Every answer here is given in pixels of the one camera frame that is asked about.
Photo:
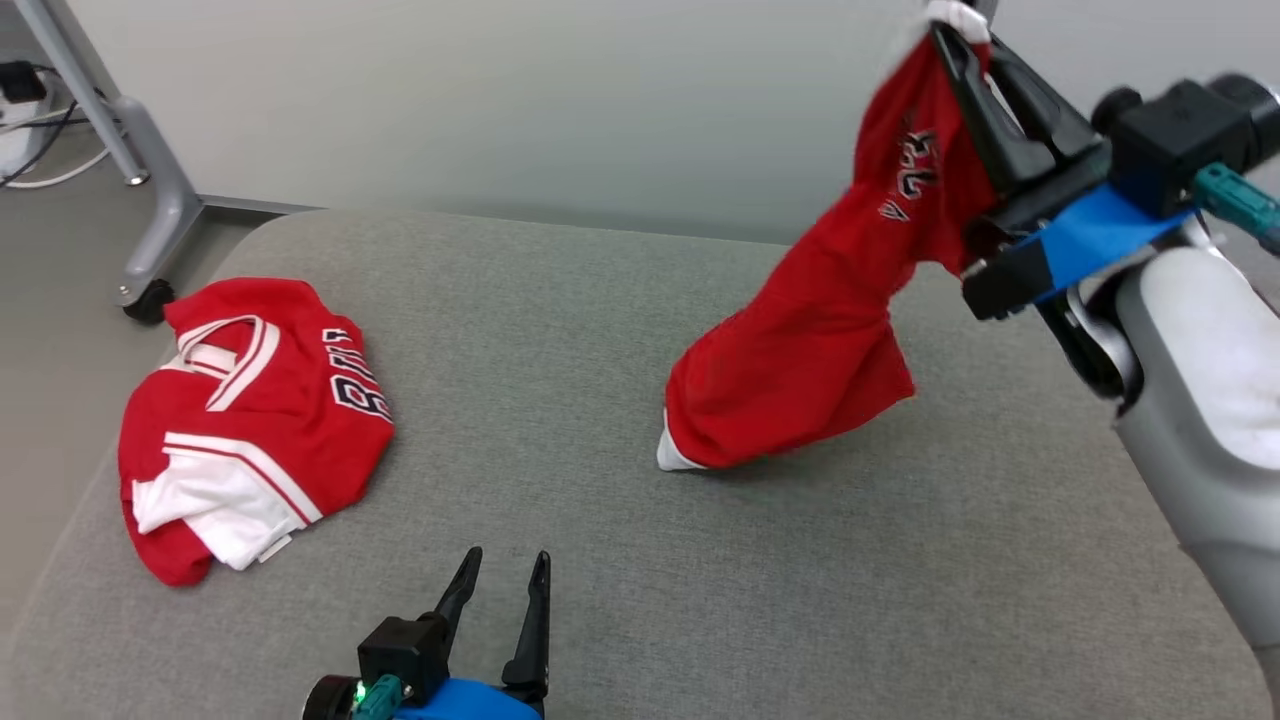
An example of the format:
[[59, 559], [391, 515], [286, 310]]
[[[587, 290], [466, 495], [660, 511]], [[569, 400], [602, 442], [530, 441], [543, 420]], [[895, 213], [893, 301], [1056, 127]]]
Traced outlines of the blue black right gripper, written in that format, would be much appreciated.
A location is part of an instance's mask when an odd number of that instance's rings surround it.
[[1043, 304], [1190, 219], [1192, 208], [1152, 217], [1097, 172], [1062, 169], [1101, 137], [1001, 38], [992, 42], [987, 73], [980, 50], [959, 29], [932, 22], [931, 37], [1000, 196], [966, 232], [980, 258], [963, 277], [963, 297], [977, 319]]

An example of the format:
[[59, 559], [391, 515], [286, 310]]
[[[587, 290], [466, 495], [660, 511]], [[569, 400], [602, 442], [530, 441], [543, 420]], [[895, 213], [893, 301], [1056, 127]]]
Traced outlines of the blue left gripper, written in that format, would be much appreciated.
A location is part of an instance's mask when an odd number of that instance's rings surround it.
[[[483, 548], [474, 546], [463, 556], [435, 612], [451, 628], [460, 628], [461, 615], [472, 598], [483, 562]], [[549, 691], [550, 660], [550, 555], [540, 551], [527, 582], [527, 607], [513, 657], [500, 674], [502, 691], [481, 682], [451, 678], [421, 707], [402, 705], [396, 719], [538, 720], [541, 715], [526, 703], [543, 703]]]

